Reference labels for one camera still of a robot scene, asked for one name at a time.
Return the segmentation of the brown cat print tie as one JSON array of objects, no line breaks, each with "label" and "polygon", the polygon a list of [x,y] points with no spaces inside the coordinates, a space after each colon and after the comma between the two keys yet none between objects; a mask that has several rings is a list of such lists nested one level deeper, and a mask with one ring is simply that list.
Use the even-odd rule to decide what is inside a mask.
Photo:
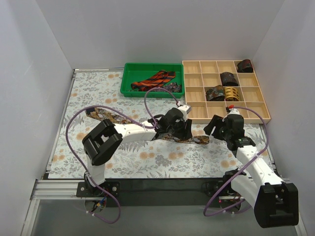
[{"label": "brown cat print tie", "polygon": [[[103,108],[89,108],[86,110],[86,115],[90,118],[102,121],[104,119],[109,119],[112,123],[117,124],[132,124],[129,119],[125,117],[107,111]],[[199,135],[199,136],[192,136],[192,138],[188,140],[183,140],[180,143],[186,144],[199,144],[199,145],[207,145],[210,142],[210,139],[207,135]]]}]

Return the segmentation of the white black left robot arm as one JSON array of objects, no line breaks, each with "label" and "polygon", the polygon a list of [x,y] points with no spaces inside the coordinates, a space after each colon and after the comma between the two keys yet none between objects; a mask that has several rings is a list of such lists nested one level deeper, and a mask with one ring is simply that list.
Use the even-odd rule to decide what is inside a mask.
[{"label": "white black left robot arm", "polygon": [[88,191],[95,197],[105,190],[105,163],[108,162],[121,144],[136,141],[154,141],[167,136],[179,140],[192,138],[192,120],[188,118],[189,105],[172,108],[162,115],[157,124],[148,120],[138,124],[114,124],[105,119],[99,123],[82,141],[84,151],[89,157],[86,181]]}]

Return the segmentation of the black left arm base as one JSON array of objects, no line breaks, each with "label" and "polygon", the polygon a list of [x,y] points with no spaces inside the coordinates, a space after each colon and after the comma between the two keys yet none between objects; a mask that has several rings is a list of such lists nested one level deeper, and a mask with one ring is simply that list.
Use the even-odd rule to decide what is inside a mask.
[{"label": "black left arm base", "polygon": [[[100,188],[106,190],[114,197],[118,197],[120,193],[120,183],[117,181],[106,181],[100,185]],[[88,182],[79,182],[76,191],[76,197],[104,197],[105,194],[97,187],[93,187]]]}]

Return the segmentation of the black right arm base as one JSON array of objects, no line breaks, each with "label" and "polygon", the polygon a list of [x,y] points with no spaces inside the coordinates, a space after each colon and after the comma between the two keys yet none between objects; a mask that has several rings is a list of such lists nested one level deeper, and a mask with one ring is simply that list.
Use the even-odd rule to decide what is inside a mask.
[{"label": "black right arm base", "polygon": [[[224,184],[223,180],[211,179],[203,182],[201,184],[201,192],[206,194],[208,197],[212,197]],[[241,195],[231,188],[231,183],[229,183],[220,193],[218,197],[231,197],[231,201],[239,200]]]}]

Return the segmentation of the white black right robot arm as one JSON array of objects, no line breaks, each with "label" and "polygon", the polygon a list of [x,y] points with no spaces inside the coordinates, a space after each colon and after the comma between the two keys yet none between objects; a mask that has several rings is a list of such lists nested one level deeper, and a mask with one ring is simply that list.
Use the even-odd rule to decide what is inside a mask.
[{"label": "white black right robot arm", "polygon": [[245,136],[244,118],[236,109],[225,117],[213,116],[204,128],[207,135],[226,142],[243,169],[223,182],[227,195],[239,193],[254,209],[262,228],[299,223],[298,189],[282,180],[260,157],[253,140]]}]

